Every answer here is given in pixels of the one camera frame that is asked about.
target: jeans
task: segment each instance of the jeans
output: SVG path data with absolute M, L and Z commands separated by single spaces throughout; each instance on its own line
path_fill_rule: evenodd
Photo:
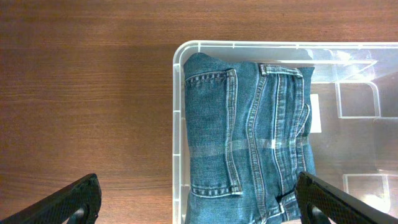
M 308 141 L 314 68 L 184 65 L 191 191 L 186 223 L 280 223 L 300 217 L 298 174 L 315 175 Z

